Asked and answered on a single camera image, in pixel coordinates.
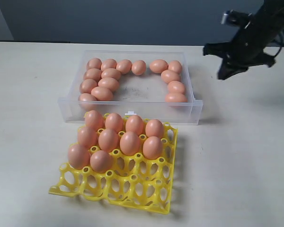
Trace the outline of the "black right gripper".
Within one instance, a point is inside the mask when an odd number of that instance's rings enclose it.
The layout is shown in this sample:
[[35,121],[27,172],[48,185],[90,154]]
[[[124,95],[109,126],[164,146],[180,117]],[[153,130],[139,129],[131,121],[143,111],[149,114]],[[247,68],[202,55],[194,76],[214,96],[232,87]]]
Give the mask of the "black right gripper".
[[275,63],[273,56],[264,53],[264,48],[284,28],[280,19],[252,15],[246,26],[238,28],[229,42],[206,44],[203,47],[204,56],[214,55],[222,59],[217,73],[218,80],[246,72],[251,66],[271,67]]

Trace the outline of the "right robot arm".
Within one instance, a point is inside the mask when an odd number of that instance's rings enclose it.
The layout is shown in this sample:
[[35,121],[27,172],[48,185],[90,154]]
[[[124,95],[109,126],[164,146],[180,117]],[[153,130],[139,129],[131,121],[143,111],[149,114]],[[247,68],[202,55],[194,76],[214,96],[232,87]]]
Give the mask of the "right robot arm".
[[275,55],[264,49],[275,43],[284,48],[284,0],[266,0],[256,14],[234,10],[224,12],[222,24],[239,29],[230,42],[206,44],[203,55],[215,55],[222,59],[217,73],[219,80],[226,80],[243,73],[253,66],[275,64]]

